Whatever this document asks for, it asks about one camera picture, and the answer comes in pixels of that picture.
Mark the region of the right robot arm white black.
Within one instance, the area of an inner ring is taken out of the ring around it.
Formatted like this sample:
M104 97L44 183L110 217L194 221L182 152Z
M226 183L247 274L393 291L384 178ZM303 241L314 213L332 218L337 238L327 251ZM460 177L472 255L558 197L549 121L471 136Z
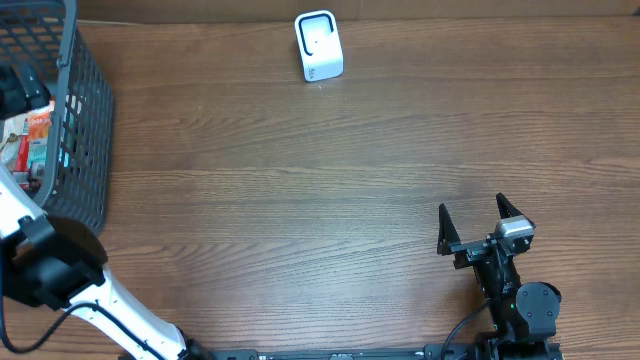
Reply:
M438 208L437 253L452 255L457 269L471 267L485 302L463 318L441 345L427 345L425 353L446 359L559 360L556 335L561 292L547 282L523 283L514 258L528 251L535 223L502 194L496 195L500 220L481 240L464 243L445 204ZM455 344L457 333L481 312L490 313L493 329L469 344Z

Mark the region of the teal packet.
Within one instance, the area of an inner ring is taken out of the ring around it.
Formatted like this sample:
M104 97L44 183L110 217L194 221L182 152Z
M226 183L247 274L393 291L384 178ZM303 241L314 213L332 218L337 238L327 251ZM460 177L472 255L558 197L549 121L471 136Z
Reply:
M46 139L36 139L29 143L28 150L28 179L30 181L43 182L48 175L46 170L48 155L48 142ZM57 165L67 167L70 163L70 155L64 148L59 149Z

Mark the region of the orange tissue pack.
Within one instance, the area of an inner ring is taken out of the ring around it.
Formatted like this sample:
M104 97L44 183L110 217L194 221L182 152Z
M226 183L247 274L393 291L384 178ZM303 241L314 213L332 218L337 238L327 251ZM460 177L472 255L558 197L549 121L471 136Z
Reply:
M55 101L51 100L48 105L31 110L27 115L28 141L31 144L43 143L48 139L52 126L51 113L55 109Z

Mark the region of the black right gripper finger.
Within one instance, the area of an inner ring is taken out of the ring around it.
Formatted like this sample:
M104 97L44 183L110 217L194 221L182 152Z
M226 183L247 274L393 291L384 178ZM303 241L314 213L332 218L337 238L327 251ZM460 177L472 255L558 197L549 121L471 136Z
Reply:
M439 255L451 255L453 247L461 244L460 237L444 203L438 208L439 233L437 241L437 253Z
M529 222L532 228L535 228L535 223L518 210L502 192L496 194L496 203L501 219L523 217Z

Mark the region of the red stick snack packet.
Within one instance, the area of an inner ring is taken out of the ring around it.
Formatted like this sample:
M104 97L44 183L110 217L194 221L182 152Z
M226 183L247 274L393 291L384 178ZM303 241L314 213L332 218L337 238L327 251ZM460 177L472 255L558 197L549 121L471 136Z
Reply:
M19 138L19 149L15 160L15 166L13 171L14 180L23 189L29 188L29 167L28 167L28 153L29 153L29 140L28 140L28 121L25 120L23 124L22 134Z

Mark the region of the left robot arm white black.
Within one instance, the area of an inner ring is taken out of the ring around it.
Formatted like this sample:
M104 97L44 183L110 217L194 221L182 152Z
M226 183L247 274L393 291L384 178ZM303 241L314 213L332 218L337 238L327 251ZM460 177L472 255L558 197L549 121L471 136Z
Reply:
M68 318L77 317L119 344L130 359L211 356L115 278L104 248L83 223L47 214L7 168L1 170L1 296L61 313L28 346L14 344L3 328L1 342L14 354L39 349Z

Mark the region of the beige snack pouch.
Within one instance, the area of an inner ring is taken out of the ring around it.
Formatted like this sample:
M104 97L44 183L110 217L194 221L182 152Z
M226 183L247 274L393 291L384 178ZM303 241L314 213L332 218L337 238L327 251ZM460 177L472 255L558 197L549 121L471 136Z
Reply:
M15 160L19 149L19 138L22 134L27 114L20 114L4 121L3 137L1 141L1 162L10 172L14 171Z

